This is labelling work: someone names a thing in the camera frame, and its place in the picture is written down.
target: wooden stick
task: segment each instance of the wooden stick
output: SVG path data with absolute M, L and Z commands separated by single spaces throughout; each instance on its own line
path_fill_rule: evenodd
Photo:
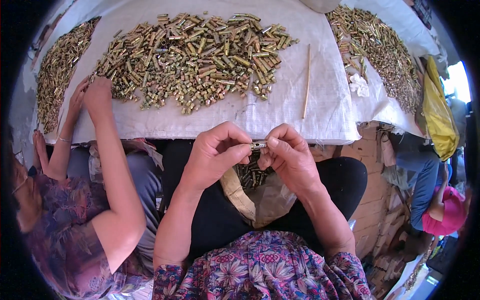
M 302 119 L 305 118 L 307 114 L 307 105 L 308 105 L 308 90 L 310 89 L 310 44 L 308 44 L 308 74 L 307 74 L 307 94 L 305 95 L 305 103 L 303 104 L 303 114 Z

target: sleeve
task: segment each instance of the sleeve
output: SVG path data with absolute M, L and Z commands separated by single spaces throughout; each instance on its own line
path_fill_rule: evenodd
M 348 252 L 339 252 L 328 262 L 327 276 L 340 299 L 370 299 L 370 289 L 360 259 Z
M 152 299 L 170 299 L 180 287 L 186 275 L 185 268 L 178 265 L 163 264 L 153 275 Z
M 84 298 L 101 294 L 108 288 L 110 291 L 121 289 L 115 286 L 107 256 L 92 222 L 58 231 L 53 236 L 51 247 L 50 259 L 60 264 L 53 268 L 55 273 L 65 272 L 56 274 L 57 278 L 61 278 L 58 283 L 62 294 Z

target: fingernail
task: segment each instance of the fingernail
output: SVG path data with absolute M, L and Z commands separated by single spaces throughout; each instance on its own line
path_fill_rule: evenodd
M 278 139 L 274 137 L 269 137 L 267 140 L 267 144 L 272 147 L 276 147 L 278 145 Z

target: white tissue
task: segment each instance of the white tissue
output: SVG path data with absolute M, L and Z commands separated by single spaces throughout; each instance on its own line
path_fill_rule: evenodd
M 350 91 L 355 92 L 357 91 L 357 95 L 360 97 L 368 97 L 368 85 L 365 79 L 360 77 L 357 73 L 350 76 L 350 81 L 352 83 L 349 84 Z

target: yellow bag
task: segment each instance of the yellow bag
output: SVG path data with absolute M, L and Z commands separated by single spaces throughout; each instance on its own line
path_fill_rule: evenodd
M 442 161 L 455 152 L 460 136 L 454 123 L 452 111 L 445 100 L 444 91 L 433 58 L 428 57 L 424 78 L 423 114 L 432 138 L 435 151 Z

